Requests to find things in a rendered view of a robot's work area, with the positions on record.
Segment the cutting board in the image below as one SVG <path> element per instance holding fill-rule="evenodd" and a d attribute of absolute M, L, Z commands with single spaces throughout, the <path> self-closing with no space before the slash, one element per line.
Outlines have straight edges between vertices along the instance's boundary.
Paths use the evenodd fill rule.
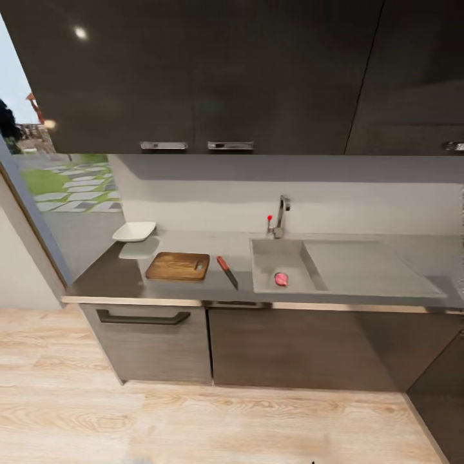
<path fill-rule="evenodd" d="M 146 278 L 196 280 L 205 278 L 209 254 L 160 252 L 145 272 Z M 199 262 L 201 269 L 196 270 Z"/>

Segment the parer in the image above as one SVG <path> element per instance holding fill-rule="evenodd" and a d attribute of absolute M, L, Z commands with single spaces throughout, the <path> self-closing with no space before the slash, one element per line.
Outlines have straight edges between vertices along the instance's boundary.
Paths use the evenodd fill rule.
<path fill-rule="evenodd" d="M 224 261 L 224 259 L 222 259 L 221 256 L 218 256 L 217 257 L 217 260 L 219 261 L 220 265 L 222 266 L 222 268 L 224 269 L 224 271 L 227 273 L 228 277 L 230 277 L 231 281 L 234 283 L 234 285 L 236 286 L 236 288 L 238 288 L 238 282 L 237 280 L 235 279 L 235 277 L 233 276 L 232 272 L 230 271 L 229 267 L 227 266 L 226 262 Z"/>

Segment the vidalia onion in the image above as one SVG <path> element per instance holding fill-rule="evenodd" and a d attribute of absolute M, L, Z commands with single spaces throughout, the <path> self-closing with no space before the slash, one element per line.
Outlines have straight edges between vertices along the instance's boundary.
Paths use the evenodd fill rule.
<path fill-rule="evenodd" d="M 288 277 L 284 273 L 279 273 L 275 275 L 275 282 L 279 285 L 287 285 Z"/>

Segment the bowl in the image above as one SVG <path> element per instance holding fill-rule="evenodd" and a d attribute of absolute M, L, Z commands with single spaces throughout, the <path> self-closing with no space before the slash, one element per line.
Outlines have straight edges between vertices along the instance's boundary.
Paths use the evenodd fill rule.
<path fill-rule="evenodd" d="M 155 222 L 126 222 L 113 235 L 113 239 L 119 242 L 141 243 L 149 239 L 155 226 Z"/>

